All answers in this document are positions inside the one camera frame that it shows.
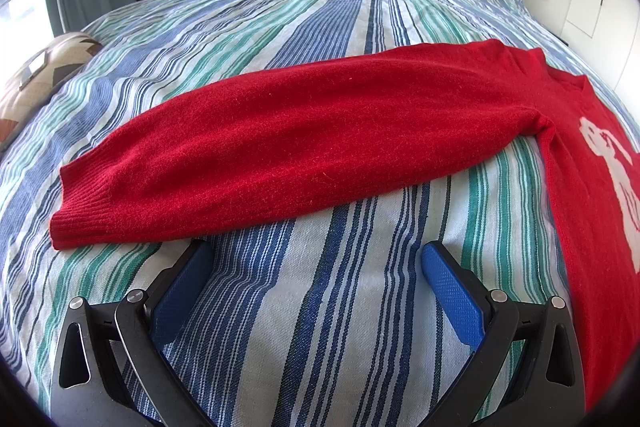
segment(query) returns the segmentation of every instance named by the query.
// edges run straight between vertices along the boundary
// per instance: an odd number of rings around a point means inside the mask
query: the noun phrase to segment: blue striped blanket
[[[617,97],[521,0],[148,0],[86,31],[103,51],[0,164],[0,353],[44,410],[69,300],[146,287],[188,244],[53,250],[58,168],[172,96],[246,71],[497,38],[588,74],[640,143]],[[431,239],[511,298],[569,300],[542,159],[525,137],[446,178],[206,239],[212,276],[164,353],[220,426],[417,425],[469,356],[421,276],[418,248]],[[480,415],[497,406],[520,349]],[[126,364],[124,373],[154,416]]]

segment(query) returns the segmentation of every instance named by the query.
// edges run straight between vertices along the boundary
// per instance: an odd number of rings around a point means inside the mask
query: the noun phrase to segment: folded cloth
[[[540,49],[418,44],[187,92],[60,169],[50,235],[70,248],[286,219],[460,171],[518,134],[540,144],[592,404],[640,338],[640,155],[587,77]]]

